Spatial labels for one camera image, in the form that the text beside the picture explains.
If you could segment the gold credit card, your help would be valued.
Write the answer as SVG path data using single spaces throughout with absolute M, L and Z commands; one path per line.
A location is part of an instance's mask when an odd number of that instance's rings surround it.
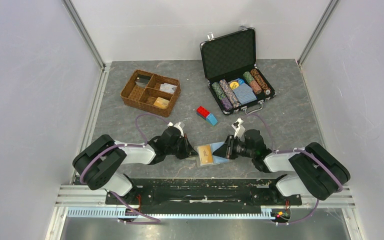
M 196 151 L 198 152 L 198 164 L 200 166 L 212 165 L 214 163 L 213 152 L 209 144 L 198 146 Z

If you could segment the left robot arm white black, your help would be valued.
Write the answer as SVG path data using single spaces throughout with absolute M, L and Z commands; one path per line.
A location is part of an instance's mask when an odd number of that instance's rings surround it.
M 72 166 L 80 175 L 79 181 L 91 190 L 106 189 L 117 194 L 125 204 L 137 198 L 134 183 L 117 170 L 121 165 L 155 165 L 167 156 L 179 160 L 197 157 L 182 123 L 169 125 L 161 135 L 146 143 L 126 143 L 116 141 L 108 134 L 101 135 L 72 161 Z

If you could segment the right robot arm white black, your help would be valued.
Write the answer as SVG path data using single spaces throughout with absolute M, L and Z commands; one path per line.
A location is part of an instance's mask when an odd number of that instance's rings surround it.
M 309 194 L 324 201 L 341 192 L 351 179 L 348 169 L 317 142 L 292 150 L 271 150 L 259 130 L 249 129 L 241 140 L 228 135 L 213 156 L 228 160 L 250 158 L 255 168 L 264 173 L 286 172 L 276 179 L 269 189 L 269 199 L 282 204 L 293 195 Z

